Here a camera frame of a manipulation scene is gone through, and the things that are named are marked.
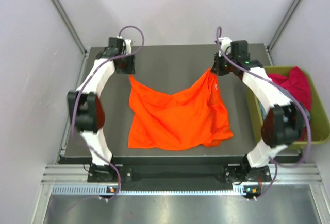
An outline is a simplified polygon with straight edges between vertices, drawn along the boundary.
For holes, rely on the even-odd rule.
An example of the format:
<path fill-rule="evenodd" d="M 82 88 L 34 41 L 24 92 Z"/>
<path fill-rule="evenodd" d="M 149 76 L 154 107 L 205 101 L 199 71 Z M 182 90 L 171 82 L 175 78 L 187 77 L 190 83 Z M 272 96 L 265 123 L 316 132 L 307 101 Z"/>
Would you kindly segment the orange t shirt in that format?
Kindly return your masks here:
<path fill-rule="evenodd" d="M 189 88 L 169 95 L 129 77 L 129 106 L 134 112 L 128 147 L 188 150 L 218 146 L 233 138 L 218 79 L 211 70 Z"/>

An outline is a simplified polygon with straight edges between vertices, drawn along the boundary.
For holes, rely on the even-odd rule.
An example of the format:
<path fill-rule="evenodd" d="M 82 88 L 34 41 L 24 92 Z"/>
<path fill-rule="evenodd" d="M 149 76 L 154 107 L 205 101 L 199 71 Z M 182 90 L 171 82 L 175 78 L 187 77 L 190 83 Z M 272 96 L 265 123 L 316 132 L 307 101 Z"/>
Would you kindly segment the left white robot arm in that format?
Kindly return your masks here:
<path fill-rule="evenodd" d="M 114 73 L 135 73 L 132 41 L 121 36 L 109 38 L 108 46 L 97 54 L 83 83 L 67 94 L 71 126 L 84 139 L 92 155 L 88 182 L 105 183 L 118 179 L 116 167 L 110 164 L 112 152 L 103 132 L 105 112 L 100 100 L 107 81 Z"/>

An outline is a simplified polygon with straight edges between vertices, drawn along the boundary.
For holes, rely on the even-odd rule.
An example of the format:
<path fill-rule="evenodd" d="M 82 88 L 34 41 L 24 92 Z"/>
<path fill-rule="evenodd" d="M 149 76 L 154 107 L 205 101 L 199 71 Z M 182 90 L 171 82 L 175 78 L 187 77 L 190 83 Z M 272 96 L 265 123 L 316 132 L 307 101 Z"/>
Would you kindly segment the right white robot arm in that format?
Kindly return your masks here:
<path fill-rule="evenodd" d="M 211 71 L 217 76 L 233 73 L 253 92 L 265 110 L 266 117 L 260 129 L 260 141 L 240 163 L 241 179 L 254 180 L 271 159 L 285 150 L 303 134 L 305 111 L 297 101 L 277 86 L 257 60 L 250 59 L 245 40 L 232 41 L 217 36 L 219 51 L 214 55 Z"/>

